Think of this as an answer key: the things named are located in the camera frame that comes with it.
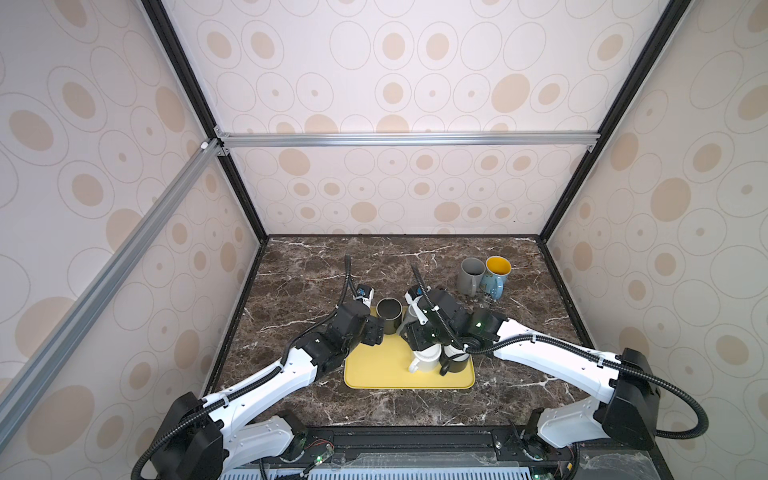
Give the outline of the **tall grey mug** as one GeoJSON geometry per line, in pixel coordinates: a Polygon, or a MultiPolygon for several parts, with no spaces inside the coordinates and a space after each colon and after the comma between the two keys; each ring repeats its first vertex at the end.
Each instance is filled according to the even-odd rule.
{"type": "Polygon", "coordinates": [[[475,257],[465,258],[459,266],[456,288],[463,295],[475,297],[480,290],[484,274],[485,265],[480,259],[475,257]]]}

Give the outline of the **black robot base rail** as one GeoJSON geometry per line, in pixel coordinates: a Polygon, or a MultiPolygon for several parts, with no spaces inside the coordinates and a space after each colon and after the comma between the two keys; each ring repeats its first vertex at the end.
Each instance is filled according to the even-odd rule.
{"type": "Polygon", "coordinates": [[[295,458],[269,457],[256,464],[258,479],[368,478],[573,479],[578,447],[526,444],[515,426],[311,427],[295,458]]]}

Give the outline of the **blue butterfly mug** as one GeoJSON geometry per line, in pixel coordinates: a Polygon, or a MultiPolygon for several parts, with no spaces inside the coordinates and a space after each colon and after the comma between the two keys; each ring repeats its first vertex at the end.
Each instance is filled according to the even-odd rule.
{"type": "Polygon", "coordinates": [[[487,258],[480,284],[482,292],[493,301],[498,301],[504,292],[504,286],[511,271],[512,265],[506,258],[501,256],[487,258]]]}

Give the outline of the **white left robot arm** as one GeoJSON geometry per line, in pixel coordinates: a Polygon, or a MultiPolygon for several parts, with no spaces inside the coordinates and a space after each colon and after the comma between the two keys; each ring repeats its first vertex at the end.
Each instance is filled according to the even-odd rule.
{"type": "Polygon", "coordinates": [[[261,423],[254,418],[341,366],[359,344],[378,345],[383,336],[383,319],[363,302],[338,306],[326,322],[298,336],[280,359],[246,380],[203,398],[193,392],[179,396],[131,478],[141,478],[150,464],[160,479],[217,479],[265,457],[302,451],[305,427],[293,415],[261,423]]]}

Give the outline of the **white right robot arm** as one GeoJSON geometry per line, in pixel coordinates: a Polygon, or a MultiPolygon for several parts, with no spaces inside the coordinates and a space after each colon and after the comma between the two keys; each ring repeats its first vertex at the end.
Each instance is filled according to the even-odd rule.
{"type": "Polygon", "coordinates": [[[587,393],[564,407],[537,408],[518,438],[527,456],[543,459],[575,443],[611,439],[637,450],[655,443],[660,392],[648,381],[645,357],[592,350],[532,330],[487,308],[469,311],[443,289],[412,286],[405,294],[412,319],[401,333],[413,351],[438,345],[441,367],[491,355],[533,368],[587,393]]]}

